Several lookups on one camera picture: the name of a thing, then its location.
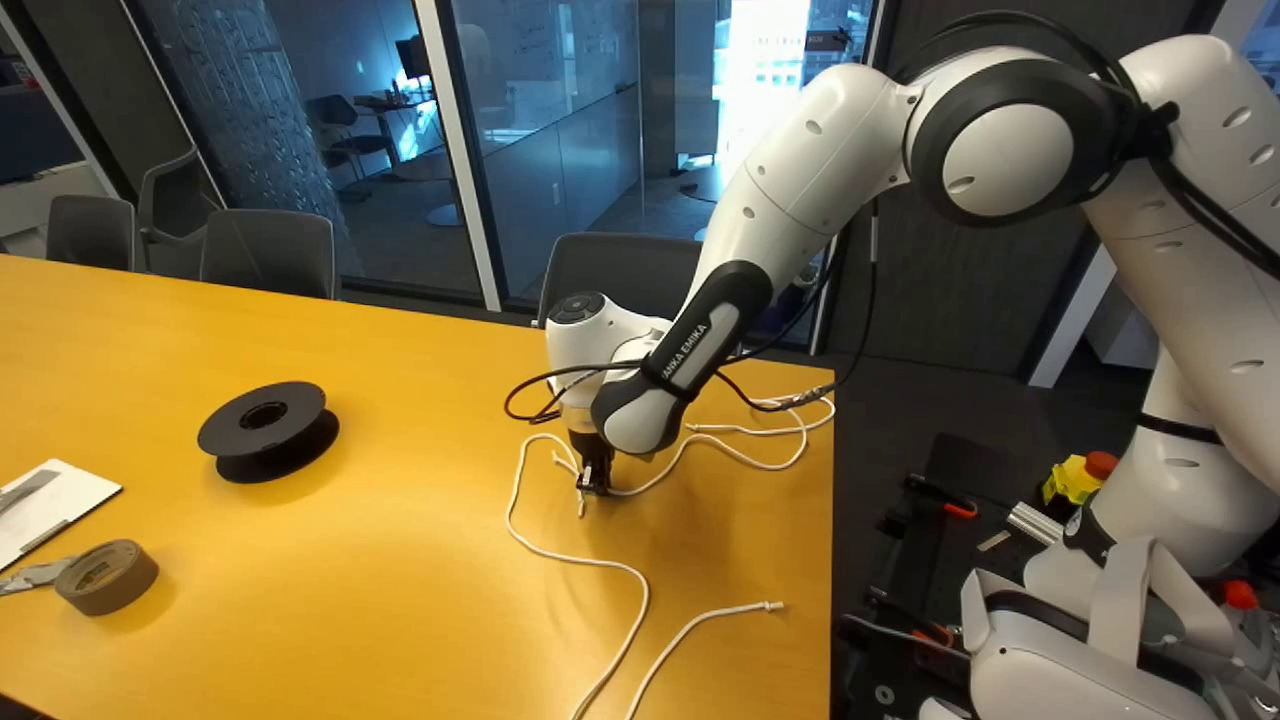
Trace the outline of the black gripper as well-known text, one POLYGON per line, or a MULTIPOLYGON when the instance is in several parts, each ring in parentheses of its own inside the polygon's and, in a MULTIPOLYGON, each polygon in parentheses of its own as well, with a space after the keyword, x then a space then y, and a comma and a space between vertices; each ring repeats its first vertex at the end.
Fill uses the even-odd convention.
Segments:
POLYGON ((594 496, 599 500, 618 500, 612 487, 612 462, 618 450, 595 438, 595 431, 574 431, 574 450, 582 456, 582 473, 576 473, 576 519, 583 519, 594 514, 594 496))

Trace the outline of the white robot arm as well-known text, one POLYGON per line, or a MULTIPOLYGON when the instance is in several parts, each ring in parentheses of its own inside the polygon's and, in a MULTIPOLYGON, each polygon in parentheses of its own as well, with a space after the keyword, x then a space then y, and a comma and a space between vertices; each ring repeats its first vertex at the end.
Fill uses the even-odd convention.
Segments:
POLYGON ((970 224, 1077 204, 1159 341, 1141 427, 1070 546, 1159 541, 1217 575, 1280 518, 1280 102, 1233 46, 1120 59, 970 50, 894 80, 821 71, 721 198, 675 315, 588 294, 549 321, 582 484, 675 442, 683 409, 869 202, 970 224))

